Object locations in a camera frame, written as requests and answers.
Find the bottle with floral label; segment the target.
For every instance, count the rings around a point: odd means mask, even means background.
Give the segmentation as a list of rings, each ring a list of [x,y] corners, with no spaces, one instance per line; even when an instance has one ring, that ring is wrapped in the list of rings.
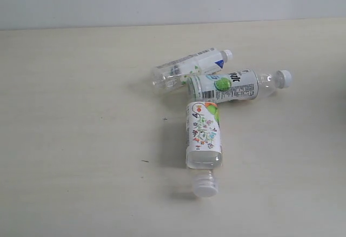
[[[218,193],[215,170],[222,166],[223,151],[218,107],[213,102],[187,105],[185,164],[192,173],[192,191],[199,198]]]

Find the bottle with green lime label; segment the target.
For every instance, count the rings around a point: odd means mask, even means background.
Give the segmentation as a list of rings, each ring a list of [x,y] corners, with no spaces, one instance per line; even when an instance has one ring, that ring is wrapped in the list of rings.
[[[260,73],[251,69],[224,75],[192,76],[187,80],[188,96],[191,101],[223,103],[236,100],[266,98],[277,90],[292,83],[288,70]]]

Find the clear bottle blue-white label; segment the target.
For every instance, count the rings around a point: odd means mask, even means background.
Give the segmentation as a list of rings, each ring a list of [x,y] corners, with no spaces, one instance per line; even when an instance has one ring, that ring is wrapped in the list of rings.
[[[233,59],[230,50],[209,48],[183,58],[156,66],[152,70],[152,85],[157,91],[170,92],[186,84],[191,76],[220,72]]]

